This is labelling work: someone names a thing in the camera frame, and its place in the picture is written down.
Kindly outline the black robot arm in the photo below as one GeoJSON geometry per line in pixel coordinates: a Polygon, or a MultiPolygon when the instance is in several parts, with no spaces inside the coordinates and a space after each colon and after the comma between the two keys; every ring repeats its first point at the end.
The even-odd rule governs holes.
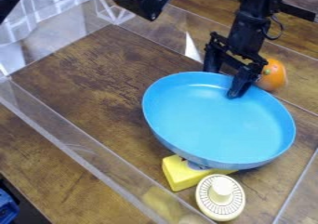
{"type": "MultiPolygon", "coordinates": [[[[6,44],[1,26],[9,13],[22,0],[0,0],[0,43],[6,44]]],[[[156,20],[169,0],[113,0],[145,20],[156,20]]],[[[217,72],[223,64],[237,70],[227,97],[242,97],[252,83],[260,78],[260,72],[268,60],[259,56],[264,40],[272,40],[268,35],[271,24],[276,22],[274,16],[279,11],[282,0],[239,0],[239,8],[227,36],[209,34],[209,41],[204,46],[203,69],[217,72]]]]}

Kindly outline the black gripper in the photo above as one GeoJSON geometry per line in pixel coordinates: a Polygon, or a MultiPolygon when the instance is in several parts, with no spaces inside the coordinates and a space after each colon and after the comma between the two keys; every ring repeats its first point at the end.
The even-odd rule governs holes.
{"type": "Polygon", "coordinates": [[[221,64],[237,70],[227,91],[229,99],[243,96],[260,76],[262,67],[259,65],[244,66],[244,63],[229,56],[227,52],[264,65],[266,59],[258,55],[258,52],[264,41],[263,32],[268,28],[268,19],[258,18],[252,14],[239,11],[228,36],[223,37],[216,32],[209,34],[209,41],[204,46],[203,71],[217,73],[221,64]]]}

